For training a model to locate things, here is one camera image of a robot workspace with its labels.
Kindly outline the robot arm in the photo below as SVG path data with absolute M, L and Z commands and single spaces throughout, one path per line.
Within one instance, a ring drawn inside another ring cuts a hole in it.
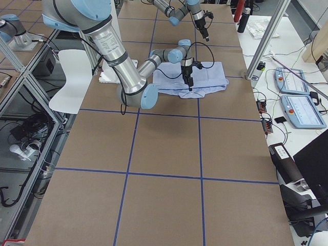
M 207 42 L 210 40 L 208 28 L 206 27 L 206 17 L 213 19 L 212 12 L 202 10 L 199 1 L 183 1 L 179 8 L 173 7 L 169 2 L 163 0 L 148 1 L 159 9 L 173 26 L 177 26 L 185 16 L 191 15 L 196 29 L 201 33 L 202 38 Z
M 128 107 L 150 109 L 158 99 L 158 90 L 147 78 L 163 62 L 181 64 L 184 82 L 193 86 L 192 52 L 187 39 L 175 49 L 155 50 L 136 68 L 112 26 L 110 1 L 43 1 L 44 23 L 54 29 L 82 31 L 91 37 L 100 54 L 119 78 L 117 96 Z

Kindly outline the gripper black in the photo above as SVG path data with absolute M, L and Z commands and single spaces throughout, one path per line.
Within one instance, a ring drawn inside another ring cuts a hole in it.
M 193 77 L 191 74 L 193 73 L 192 66 L 180 66 L 182 78 L 184 79 L 184 83 L 188 85 L 189 91 L 192 91 L 192 87 L 194 86 Z
M 202 38 L 208 42 L 210 39 L 209 39 L 208 30 L 206 28 L 205 18 L 200 18 L 198 20 L 195 20 L 195 25 L 196 25 L 196 28 L 200 31 Z

